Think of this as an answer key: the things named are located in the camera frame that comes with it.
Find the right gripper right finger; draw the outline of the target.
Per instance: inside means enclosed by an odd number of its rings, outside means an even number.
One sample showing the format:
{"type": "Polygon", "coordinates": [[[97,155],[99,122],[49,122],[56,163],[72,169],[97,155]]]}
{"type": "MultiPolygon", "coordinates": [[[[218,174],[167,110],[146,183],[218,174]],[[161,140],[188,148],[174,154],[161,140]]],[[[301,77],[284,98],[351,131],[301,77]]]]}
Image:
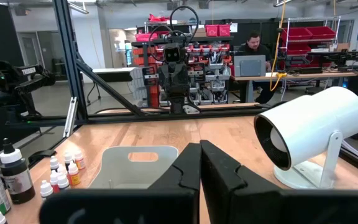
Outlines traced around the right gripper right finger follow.
{"type": "Polygon", "coordinates": [[[211,224],[358,224],[358,190],[282,189],[202,140],[211,224]]]}

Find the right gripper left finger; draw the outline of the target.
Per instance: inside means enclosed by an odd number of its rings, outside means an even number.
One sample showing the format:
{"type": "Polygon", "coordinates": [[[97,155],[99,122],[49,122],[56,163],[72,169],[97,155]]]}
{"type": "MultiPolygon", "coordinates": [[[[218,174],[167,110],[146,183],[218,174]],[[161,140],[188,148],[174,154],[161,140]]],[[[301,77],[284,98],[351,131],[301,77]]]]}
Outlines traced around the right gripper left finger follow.
{"type": "Polygon", "coordinates": [[[199,224],[201,146],[189,143],[147,189],[75,189],[40,208],[40,224],[199,224]]]}

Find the pale grey plastic bin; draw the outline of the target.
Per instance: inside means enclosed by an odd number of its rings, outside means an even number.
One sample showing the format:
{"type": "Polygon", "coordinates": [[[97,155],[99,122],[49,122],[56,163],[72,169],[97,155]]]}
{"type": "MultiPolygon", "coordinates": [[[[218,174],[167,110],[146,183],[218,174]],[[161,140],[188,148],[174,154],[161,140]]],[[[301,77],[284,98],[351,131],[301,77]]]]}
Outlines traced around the pale grey plastic bin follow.
{"type": "Polygon", "coordinates": [[[146,189],[178,157],[173,146],[114,146],[103,152],[101,168],[88,186],[90,189],[146,189]],[[152,153],[156,160],[129,159],[129,154],[152,153]]]}

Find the small blue dropper bottle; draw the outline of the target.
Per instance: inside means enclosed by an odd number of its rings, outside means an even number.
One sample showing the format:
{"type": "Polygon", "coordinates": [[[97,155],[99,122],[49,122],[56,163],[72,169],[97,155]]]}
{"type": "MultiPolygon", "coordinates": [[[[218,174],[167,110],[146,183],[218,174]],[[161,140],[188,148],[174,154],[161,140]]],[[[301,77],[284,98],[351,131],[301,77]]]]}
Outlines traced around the small blue dropper bottle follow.
{"type": "Polygon", "coordinates": [[[70,188],[70,182],[68,177],[65,174],[60,174],[58,176],[58,188],[59,191],[66,190],[70,188]]]}

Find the large bottle with black tip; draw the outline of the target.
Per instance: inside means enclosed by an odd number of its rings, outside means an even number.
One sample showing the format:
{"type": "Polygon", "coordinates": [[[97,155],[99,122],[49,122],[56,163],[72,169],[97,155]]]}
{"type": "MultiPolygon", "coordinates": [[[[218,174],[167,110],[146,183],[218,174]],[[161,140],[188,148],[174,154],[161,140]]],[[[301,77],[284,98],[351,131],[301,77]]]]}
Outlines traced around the large bottle with black tip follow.
{"type": "Polygon", "coordinates": [[[1,174],[13,204],[26,203],[35,196],[33,181],[21,151],[13,147],[8,138],[3,139],[0,153],[1,174]]]}

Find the shelf with red parts bins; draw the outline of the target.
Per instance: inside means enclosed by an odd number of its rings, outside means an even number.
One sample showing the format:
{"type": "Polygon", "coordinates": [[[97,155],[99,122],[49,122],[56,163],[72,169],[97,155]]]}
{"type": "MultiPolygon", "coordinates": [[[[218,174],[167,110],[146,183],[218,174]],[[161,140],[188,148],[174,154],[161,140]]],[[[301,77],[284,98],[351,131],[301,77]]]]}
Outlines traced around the shelf with red parts bins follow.
{"type": "Polygon", "coordinates": [[[190,100],[195,105],[227,104],[229,79],[231,77],[232,55],[230,36],[209,36],[202,28],[197,30],[194,38],[167,31],[157,31],[161,38],[156,39],[150,34],[137,34],[136,41],[131,43],[135,48],[133,54],[138,57],[135,64],[143,66],[144,54],[149,57],[148,65],[160,67],[163,49],[166,44],[188,41],[185,47],[188,56],[188,71],[197,72],[204,69],[203,75],[190,75],[190,100]]]}

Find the white table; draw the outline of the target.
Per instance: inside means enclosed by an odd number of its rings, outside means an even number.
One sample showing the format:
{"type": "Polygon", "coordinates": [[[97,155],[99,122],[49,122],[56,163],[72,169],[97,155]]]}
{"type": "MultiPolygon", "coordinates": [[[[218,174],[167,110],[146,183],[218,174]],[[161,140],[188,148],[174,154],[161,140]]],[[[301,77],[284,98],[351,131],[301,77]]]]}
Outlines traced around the white table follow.
{"type": "Polygon", "coordinates": [[[135,67],[124,68],[95,68],[93,72],[105,82],[129,82],[132,80],[131,72],[135,67]]]}

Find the grey laptop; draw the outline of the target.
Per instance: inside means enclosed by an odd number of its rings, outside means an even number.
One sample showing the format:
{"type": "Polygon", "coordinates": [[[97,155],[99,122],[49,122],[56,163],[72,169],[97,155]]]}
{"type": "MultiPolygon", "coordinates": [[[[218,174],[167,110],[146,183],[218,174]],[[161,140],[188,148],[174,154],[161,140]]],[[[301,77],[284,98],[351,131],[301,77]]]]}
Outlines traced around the grey laptop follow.
{"type": "Polygon", "coordinates": [[[234,57],[235,77],[262,77],[266,73],[265,55],[246,55],[234,57]]]}

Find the person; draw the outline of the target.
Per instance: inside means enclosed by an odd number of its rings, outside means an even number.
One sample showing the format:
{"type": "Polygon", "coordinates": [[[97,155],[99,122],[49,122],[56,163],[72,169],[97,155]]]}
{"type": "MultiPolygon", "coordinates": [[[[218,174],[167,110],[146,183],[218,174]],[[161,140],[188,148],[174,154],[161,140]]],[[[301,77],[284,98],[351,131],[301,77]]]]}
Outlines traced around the person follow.
{"type": "MultiPolygon", "coordinates": [[[[245,44],[242,44],[236,53],[237,56],[249,55],[264,55],[265,68],[267,72],[272,71],[271,54],[269,49],[260,43],[260,35],[258,32],[251,32],[245,44]]],[[[268,82],[253,82],[254,88],[260,88],[260,95],[255,99],[255,102],[260,104],[268,103],[274,95],[270,91],[270,84],[268,82]]]]}

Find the silver aluminium bar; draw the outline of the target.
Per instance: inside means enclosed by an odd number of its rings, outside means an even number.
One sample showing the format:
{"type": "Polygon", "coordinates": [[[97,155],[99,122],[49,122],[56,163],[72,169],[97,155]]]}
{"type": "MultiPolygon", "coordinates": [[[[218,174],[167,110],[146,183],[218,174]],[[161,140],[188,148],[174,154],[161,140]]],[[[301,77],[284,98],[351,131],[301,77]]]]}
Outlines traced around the silver aluminium bar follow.
{"type": "Polygon", "coordinates": [[[73,127],[76,119],[78,100],[77,97],[70,98],[70,104],[68,108],[67,118],[65,122],[65,127],[63,130],[63,138],[68,138],[73,132],[73,127]]]}

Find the large red plastic bin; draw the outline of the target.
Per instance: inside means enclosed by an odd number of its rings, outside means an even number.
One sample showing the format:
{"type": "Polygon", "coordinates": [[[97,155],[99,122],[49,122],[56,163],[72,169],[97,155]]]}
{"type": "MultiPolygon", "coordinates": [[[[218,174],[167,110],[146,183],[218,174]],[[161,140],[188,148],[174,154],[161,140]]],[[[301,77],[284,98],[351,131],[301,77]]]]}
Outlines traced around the large red plastic bin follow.
{"type": "Polygon", "coordinates": [[[311,34],[311,39],[334,39],[336,32],[330,27],[307,27],[306,30],[311,34]]]}
{"type": "Polygon", "coordinates": [[[312,38],[311,32],[304,27],[284,28],[280,36],[283,40],[308,40],[312,38]]]}

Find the long wooden desk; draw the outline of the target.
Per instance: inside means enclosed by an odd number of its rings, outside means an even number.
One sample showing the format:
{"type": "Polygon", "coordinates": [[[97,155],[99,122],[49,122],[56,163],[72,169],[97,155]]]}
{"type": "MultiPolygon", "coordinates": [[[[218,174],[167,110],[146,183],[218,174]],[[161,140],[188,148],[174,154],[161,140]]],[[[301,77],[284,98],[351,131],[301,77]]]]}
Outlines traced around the long wooden desk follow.
{"type": "Polygon", "coordinates": [[[300,75],[287,75],[284,77],[277,77],[277,73],[266,73],[262,77],[235,77],[231,76],[231,80],[239,82],[242,87],[240,89],[240,101],[243,103],[251,103],[254,100],[253,96],[253,82],[270,82],[276,81],[284,82],[287,80],[306,80],[310,82],[311,80],[322,80],[322,79],[338,79],[338,86],[342,86],[343,80],[345,77],[358,77],[358,72],[338,72],[336,70],[323,73],[312,73],[312,74],[300,74],[300,75]]]}

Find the black aluminium rig frame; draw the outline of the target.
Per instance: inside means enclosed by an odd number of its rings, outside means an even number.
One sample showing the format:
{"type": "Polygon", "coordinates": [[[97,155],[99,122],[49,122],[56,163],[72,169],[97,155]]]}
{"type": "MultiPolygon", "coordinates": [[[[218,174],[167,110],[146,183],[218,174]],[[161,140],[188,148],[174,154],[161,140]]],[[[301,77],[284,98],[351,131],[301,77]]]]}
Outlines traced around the black aluminium rig frame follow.
{"type": "Polygon", "coordinates": [[[212,107],[203,110],[200,114],[170,114],[168,111],[157,110],[154,113],[142,111],[129,101],[127,101],[116,90],[110,87],[102,78],[97,76],[91,68],[85,64],[78,52],[78,47],[73,36],[73,26],[71,14],[67,0],[53,0],[53,7],[58,23],[58,31],[63,44],[65,68],[68,72],[68,82],[70,85],[71,96],[79,99],[78,111],[75,112],[77,125],[82,124],[107,124],[107,123],[128,123],[143,121],[168,121],[180,119],[203,119],[203,118],[225,118],[235,116],[252,116],[267,109],[266,106],[241,106],[236,104],[232,107],[222,106],[222,108],[212,107]],[[85,106],[85,96],[83,94],[82,73],[87,75],[92,81],[101,86],[114,99],[124,106],[126,112],[91,114],[89,115],[85,106]]]}

